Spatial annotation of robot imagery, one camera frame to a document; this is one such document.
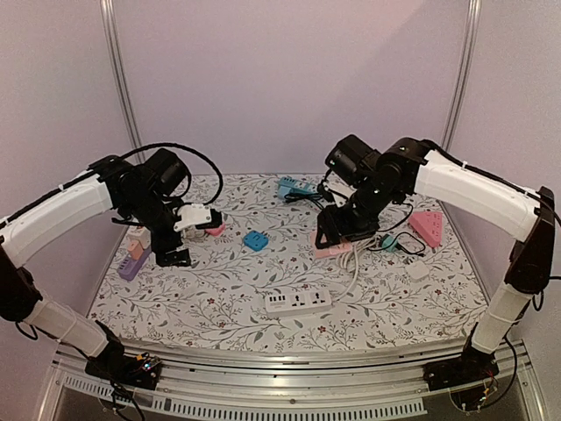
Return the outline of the pink cube socket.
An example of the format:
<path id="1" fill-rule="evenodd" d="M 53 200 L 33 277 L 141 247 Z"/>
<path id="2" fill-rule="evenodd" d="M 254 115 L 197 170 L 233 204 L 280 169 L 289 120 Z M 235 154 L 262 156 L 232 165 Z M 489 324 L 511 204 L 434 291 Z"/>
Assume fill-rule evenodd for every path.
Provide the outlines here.
<path id="1" fill-rule="evenodd" d="M 317 235 L 317 231 L 312 231 L 310 233 L 310 244 L 316 259 L 329 259 L 343 253 L 349 253 L 352 250 L 352 244 L 349 242 L 344 242 L 339 245 L 330 246 L 324 249 L 319 249 L 316 246 L 316 235 Z"/>

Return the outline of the salmon small cube adapter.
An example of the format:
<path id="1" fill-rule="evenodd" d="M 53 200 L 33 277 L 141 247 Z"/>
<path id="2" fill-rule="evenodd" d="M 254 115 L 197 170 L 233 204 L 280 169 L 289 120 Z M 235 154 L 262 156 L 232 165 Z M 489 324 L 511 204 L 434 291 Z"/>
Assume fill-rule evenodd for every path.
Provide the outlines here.
<path id="1" fill-rule="evenodd" d="M 139 260 L 144 251 L 145 249 L 138 241 L 132 241 L 127 247 L 128 255 L 132 260 Z"/>

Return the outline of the purple power strip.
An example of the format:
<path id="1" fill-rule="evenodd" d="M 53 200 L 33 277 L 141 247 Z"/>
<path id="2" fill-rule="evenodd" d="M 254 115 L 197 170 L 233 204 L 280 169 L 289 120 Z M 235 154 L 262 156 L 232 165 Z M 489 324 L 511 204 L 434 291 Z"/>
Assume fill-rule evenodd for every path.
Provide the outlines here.
<path id="1" fill-rule="evenodd" d="M 137 260 L 127 255 L 117 267 L 117 274 L 119 277 L 125 281 L 131 282 L 137 276 L 151 252 L 151 247 L 148 247 Z"/>

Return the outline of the teal small adapter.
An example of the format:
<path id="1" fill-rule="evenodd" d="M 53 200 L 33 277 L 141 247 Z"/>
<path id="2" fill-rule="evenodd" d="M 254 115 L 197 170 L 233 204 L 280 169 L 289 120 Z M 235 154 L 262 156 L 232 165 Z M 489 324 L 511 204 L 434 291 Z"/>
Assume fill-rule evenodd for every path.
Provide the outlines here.
<path id="1" fill-rule="evenodd" d="M 392 235 L 385 235 L 380 239 L 379 247 L 382 251 L 389 251 L 390 253 L 396 248 L 398 241 Z"/>

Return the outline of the white power strip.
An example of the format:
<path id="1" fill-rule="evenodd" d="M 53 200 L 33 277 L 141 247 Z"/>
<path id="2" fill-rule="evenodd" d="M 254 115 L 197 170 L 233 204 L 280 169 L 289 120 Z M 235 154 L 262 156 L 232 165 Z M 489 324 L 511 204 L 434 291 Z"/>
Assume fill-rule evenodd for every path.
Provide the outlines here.
<path id="1" fill-rule="evenodd" d="M 277 292 L 265 299 L 265 311 L 270 318 L 295 317 L 329 310 L 333 305 L 327 289 L 303 292 Z"/>

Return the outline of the white tiger plug adapter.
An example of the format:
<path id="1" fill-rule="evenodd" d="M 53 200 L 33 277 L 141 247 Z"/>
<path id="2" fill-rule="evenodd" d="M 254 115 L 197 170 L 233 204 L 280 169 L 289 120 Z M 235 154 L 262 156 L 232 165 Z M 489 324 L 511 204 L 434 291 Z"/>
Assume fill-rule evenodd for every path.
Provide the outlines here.
<path id="1" fill-rule="evenodd" d="M 151 233 L 143 226 L 131 227 L 126 237 L 130 240 L 137 240 L 143 249 L 147 249 L 151 245 Z"/>

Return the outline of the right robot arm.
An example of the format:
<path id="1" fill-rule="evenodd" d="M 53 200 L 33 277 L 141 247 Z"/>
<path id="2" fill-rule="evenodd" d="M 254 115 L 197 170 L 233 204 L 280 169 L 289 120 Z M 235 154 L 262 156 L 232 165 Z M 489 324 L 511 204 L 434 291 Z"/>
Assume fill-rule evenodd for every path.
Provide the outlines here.
<path id="1" fill-rule="evenodd" d="M 332 204 L 320 211 L 319 249 L 372 237 L 380 230 L 381 212 L 390 203 L 400 204 L 414 194 L 470 213 L 513 239 L 504 280 L 461 354 L 423 366 L 423 379 L 431 391 L 496 376 L 495 351 L 552 278 L 560 226 L 553 192 L 546 187 L 534 190 L 516 185 L 451 156 L 428 139 L 402 138 L 381 153 L 351 134 L 338 141 L 325 164 L 355 190 L 342 205 Z"/>

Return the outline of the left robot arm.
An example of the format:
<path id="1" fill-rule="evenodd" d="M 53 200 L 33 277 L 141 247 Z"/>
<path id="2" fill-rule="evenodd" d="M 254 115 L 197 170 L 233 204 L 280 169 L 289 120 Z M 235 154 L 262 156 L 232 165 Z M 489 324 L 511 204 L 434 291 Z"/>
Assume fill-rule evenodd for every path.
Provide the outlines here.
<path id="1" fill-rule="evenodd" d="M 155 389 L 160 359 L 148 352 L 129 356 L 124 344 L 100 321 L 86 318 L 39 289 L 29 262 L 51 245 L 62 250 L 63 240 L 84 231 L 89 220 L 114 211 L 114 223 L 145 228 L 149 252 L 162 268 L 187 268 L 191 264 L 183 233 L 218 228 L 223 215 L 213 206 L 218 192 L 203 203 L 187 202 L 176 191 L 191 183 L 188 166 L 177 155 L 191 153 L 213 171 L 217 165 L 192 147 L 161 142 L 138 148 L 151 152 L 134 164 L 135 151 L 111 154 L 95 161 L 45 195 L 1 220 L 1 317 L 25 324 L 49 339 L 74 348 L 87 361 L 87 374 L 115 386 Z"/>

